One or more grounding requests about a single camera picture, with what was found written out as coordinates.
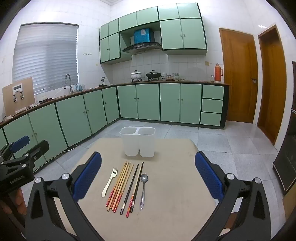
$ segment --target orange thermos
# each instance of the orange thermos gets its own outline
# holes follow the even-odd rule
[[[219,64],[215,66],[215,81],[221,81],[221,76],[223,76],[223,70]]]

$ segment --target brown countertop edge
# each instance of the brown countertop edge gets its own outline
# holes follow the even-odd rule
[[[68,99],[68,98],[75,97],[75,96],[78,96],[78,95],[83,95],[83,94],[90,93],[90,92],[93,92],[93,91],[102,90],[102,89],[115,87],[115,86],[141,85],[141,84],[206,84],[206,85],[217,85],[217,86],[229,86],[229,84],[225,84],[225,83],[211,83],[211,82],[207,82],[207,81],[173,81],[173,80],[172,81],[163,81],[162,80],[162,81],[149,81],[149,82],[148,81],[130,82],[130,83],[123,83],[123,84],[115,84],[115,85],[96,87],[96,88],[93,88],[93,89],[87,89],[87,90],[76,92],[76,93],[73,93],[73,94],[68,94],[68,95],[65,95],[65,96],[61,96],[61,97],[55,98],[54,100],[45,102],[45,103],[40,104],[38,106],[35,106],[33,108],[24,110],[24,111],[16,114],[14,117],[10,118],[9,120],[1,122],[0,123],[0,128],[4,127],[5,125],[9,124],[10,122],[16,120],[17,118],[20,118],[20,117],[22,117],[22,116],[24,116],[26,114],[31,113],[32,111],[35,111],[35,110],[40,109],[40,108],[42,108],[44,106],[56,103],[56,102],[64,100],[64,99]]]

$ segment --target fork handle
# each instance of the fork handle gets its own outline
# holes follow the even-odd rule
[[[104,189],[103,189],[103,191],[102,191],[102,197],[105,197],[106,192],[107,192],[107,189],[108,189],[108,187],[109,187],[109,185],[110,185],[110,183],[111,183],[112,178],[113,178],[113,177],[110,177],[110,179],[109,179],[107,185],[104,187]]]

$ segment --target blue gripper pad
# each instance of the blue gripper pad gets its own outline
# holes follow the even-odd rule
[[[224,198],[223,184],[200,152],[195,155],[195,166],[202,176],[212,197],[221,202]]]
[[[73,184],[73,199],[76,202],[85,197],[90,185],[92,184],[92,181],[101,167],[101,164],[101,154],[94,152],[86,162],[83,171]]]
[[[17,151],[19,151],[20,149],[22,149],[24,146],[28,145],[30,142],[30,139],[28,136],[24,136],[21,139],[19,139],[18,141],[14,142],[11,147],[10,150],[12,153],[16,153]]]

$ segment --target window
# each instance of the window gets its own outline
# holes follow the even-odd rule
[[[15,44],[12,81],[33,78],[34,94],[78,83],[77,25],[37,23],[22,25]]]

